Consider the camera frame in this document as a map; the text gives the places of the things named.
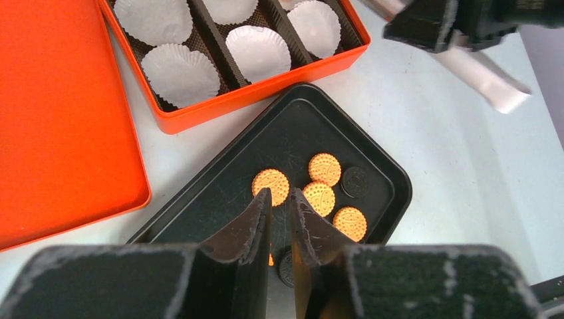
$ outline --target white paper cupcake liner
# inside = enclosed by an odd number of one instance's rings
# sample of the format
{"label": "white paper cupcake liner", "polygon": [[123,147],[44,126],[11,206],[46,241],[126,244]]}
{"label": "white paper cupcake liner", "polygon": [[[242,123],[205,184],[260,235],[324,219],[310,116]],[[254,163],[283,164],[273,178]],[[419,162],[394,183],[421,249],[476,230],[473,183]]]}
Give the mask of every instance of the white paper cupcake liner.
{"label": "white paper cupcake liner", "polygon": [[148,45],[180,44],[192,33],[186,0],[117,0],[114,12],[129,35]]}
{"label": "white paper cupcake liner", "polygon": [[326,3],[304,1],[288,13],[305,48],[318,58],[333,56],[341,41],[339,17]]}
{"label": "white paper cupcake liner", "polygon": [[229,32],[225,43],[241,73],[251,83],[290,71],[288,45],[271,29],[244,25]]}
{"label": "white paper cupcake liner", "polygon": [[219,74],[204,53],[184,45],[158,46],[143,58],[141,67],[153,91],[177,108],[217,96]]}
{"label": "white paper cupcake liner", "polygon": [[259,0],[203,0],[218,25],[242,23],[253,15]]}
{"label": "white paper cupcake liner", "polygon": [[282,5],[282,9],[286,11],[292,10],[298,3],[311,0],[279,0]]}

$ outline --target white table surface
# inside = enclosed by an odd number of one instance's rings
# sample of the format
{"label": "white table surface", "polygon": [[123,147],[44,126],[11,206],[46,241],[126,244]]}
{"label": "white table surface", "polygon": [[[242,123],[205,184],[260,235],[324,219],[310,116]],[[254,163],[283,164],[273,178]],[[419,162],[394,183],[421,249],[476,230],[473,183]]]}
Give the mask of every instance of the white table surface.
{"label": "white table surface", "polygon": [[[411,178],[413,200],[389,243],[493,244],[531,284],[564,274],[564,152],[520,36],[486,51],[535,92],[503,115],[426,53],[382,40],[384,22],[355,7],[372,45],[350,69],[315,84]],[[166,135],[115,41],[114,48],[153,199],[133,213],[0,253],[0,298],[45,246],[125,243],[272,101]]]}

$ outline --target round biscuit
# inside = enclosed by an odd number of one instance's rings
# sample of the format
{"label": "round biscuit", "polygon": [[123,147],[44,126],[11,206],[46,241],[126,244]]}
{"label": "round biscuit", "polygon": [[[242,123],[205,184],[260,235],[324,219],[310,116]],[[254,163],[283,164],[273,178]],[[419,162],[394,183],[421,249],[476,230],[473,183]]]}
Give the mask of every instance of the round biscuit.
{"label": "round biscuit", "polygon": [[341,178],[341,165],[335,156],[320,153],[313,156],[308,166],[309,177],[313,181],[320,181],[332,187]]}
{"label": "round biscuit", "polygon": [[361,198],[370,190],[366,172],[359,167],[349,167],[341,178],[341,188],[352,198]]}
{"label": "round biscuit", "polygon": [[357,242],[366,235],[368,227],[362,212],[354,207],[339,209],[333,218],[333,225],[340,232]]}
{"label": "round biscuit", "polygon": [[286,200],[290,192],[290,183],[286,176],[277,169],[265,169],[253,179],[252,192],[256,196],[261,189],[270,188],[272,207],[276,207]]}
{"label": "round biscuit", "polygon": [[331,187],[320,181],[314,181],[304,187],[303,195],[322,217],[329,215],[335,206],[335,193]]}
{"label": "round biscuit", "polygon": [[287,251],[278,263],[278,278],[283,284],[294,288],[294,272],[292,269],[292,250]]}

